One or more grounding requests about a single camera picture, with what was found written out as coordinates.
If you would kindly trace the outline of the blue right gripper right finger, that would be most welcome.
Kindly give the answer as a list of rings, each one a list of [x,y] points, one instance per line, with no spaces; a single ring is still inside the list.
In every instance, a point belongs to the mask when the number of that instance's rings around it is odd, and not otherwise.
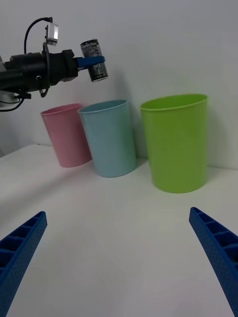
[[[227,298],[238,316],[238,237],[196,207],[190,209],[193,228]]]

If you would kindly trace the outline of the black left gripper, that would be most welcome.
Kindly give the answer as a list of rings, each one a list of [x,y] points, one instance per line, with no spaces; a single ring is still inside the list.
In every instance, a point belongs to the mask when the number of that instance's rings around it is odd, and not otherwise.
[[[47,55],[47,85],[68,82],[78,76],[78,72],[105,62],[104,56],[76,57],[72,50]]]

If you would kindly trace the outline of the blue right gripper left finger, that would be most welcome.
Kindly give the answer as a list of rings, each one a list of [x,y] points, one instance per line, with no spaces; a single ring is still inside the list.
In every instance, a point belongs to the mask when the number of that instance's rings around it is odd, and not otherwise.
[[[41,211],[0,241],[0,316],[7,315],[46,227]]]

